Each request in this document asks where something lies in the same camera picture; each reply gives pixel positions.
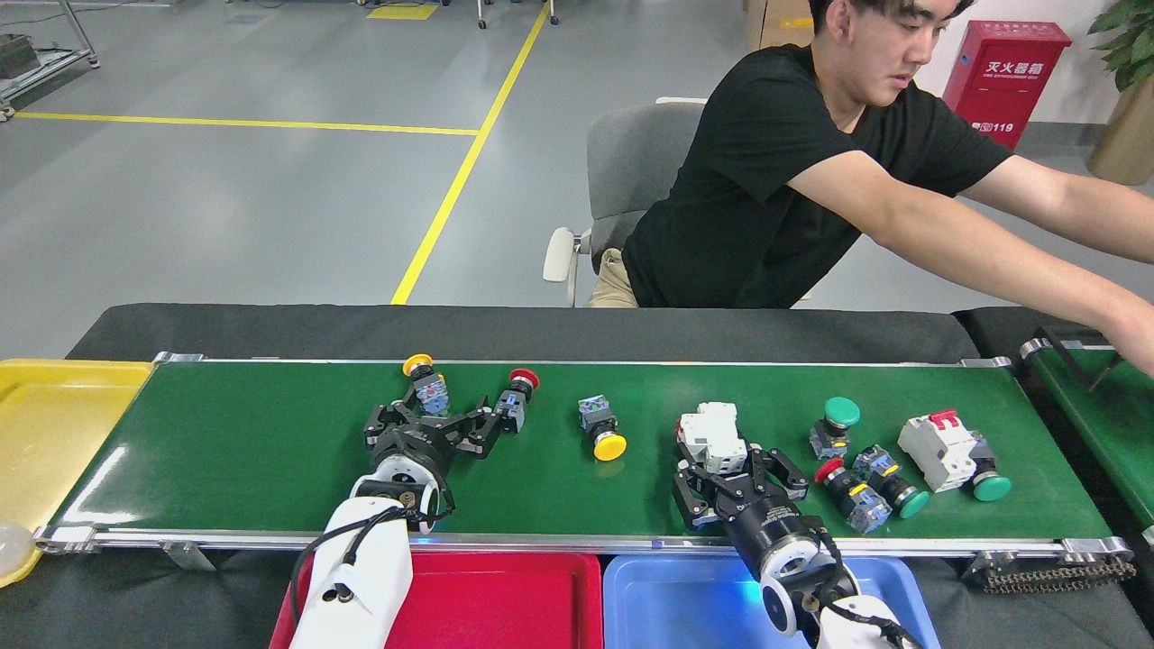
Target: yellow tray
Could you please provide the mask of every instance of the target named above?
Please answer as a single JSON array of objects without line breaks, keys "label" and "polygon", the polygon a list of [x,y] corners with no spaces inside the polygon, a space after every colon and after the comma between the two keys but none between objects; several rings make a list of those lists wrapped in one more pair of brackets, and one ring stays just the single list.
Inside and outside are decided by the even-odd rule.
[{"label": "yellow tray", "polygon": [[[0,522],[45,524],[152,371],[149,363],[0,361]],[[0,588],[31,572],[33,552]]]}]

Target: black hair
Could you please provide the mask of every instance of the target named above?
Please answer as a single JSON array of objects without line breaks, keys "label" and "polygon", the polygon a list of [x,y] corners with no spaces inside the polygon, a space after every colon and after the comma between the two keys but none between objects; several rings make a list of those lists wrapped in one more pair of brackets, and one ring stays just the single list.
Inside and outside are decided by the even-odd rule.
[{"label": "black hair", "polygon": [[[814,33],[820,33],[825,28],[825,10],[830,8],[833,0],[809,0],[809,12],[814,15]],[[916,5],[916,0],[849,0],[849,3],[857,9],[874,9],[883,14],[898,13],[909,9]],[[958,8],[946,16],[952,18],[965,12],[974,3],[974,0],[959,0]]]}]

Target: gray floor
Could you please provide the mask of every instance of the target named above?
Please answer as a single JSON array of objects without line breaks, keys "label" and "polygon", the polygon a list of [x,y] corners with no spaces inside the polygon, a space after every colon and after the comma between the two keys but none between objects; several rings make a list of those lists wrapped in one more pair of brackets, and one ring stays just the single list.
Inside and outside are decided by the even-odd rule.
[{"label": "gray floor", "polygon": [[[367,20],[368,8],[336,1],[85,12],[102,68],[80,64],[15,104],[29,114],[480,129],[527,49],[407,303],[556,306],[564,289],[540,279],[541,256],[554,227],[589,222],[587,125],[660,96],[706,96],[742,54],[744,15],[736,0],[559,0],[561,24],[531,39],[540,7],[497,0],[484,31],[464,0],[427,21]],[[0,23],[54,12],[0,3]],[[74,42],[62,18],[0,30],[37,46]],[[61,357],[118,304],[388,304],[473,141],[17,113],[0,125],[0,359]],[[1088,149],[1034,137],[1020,152],[1085,173]],[[1154,299],[1154,269],[991,216]],[[800,306],[994,304],[1004,303],[863,241]]]}]

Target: fire extinguisher box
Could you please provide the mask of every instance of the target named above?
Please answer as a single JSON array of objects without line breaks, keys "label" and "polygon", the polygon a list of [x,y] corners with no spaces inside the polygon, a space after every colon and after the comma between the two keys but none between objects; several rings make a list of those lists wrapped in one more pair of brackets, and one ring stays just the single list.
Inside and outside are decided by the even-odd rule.
[{"label": "fire extinguisher box", "polygon": [[942,98],[1013,149],[1070,38],[1054,23],[971,21]]}]

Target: chair armrest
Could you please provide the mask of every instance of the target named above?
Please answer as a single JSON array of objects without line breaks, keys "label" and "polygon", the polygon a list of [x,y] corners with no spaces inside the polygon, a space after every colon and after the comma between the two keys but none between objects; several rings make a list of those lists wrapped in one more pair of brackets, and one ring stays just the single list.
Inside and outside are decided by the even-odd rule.
[{"label": "chair armrest", "polygon": [[590,231],[579,236],[568,227],[557,227],[549,237],[549,246],[545,251],[545,266],[541,278],[546,282],[564,282],[570,278],[577,266],[577,255],[589,254]]}]

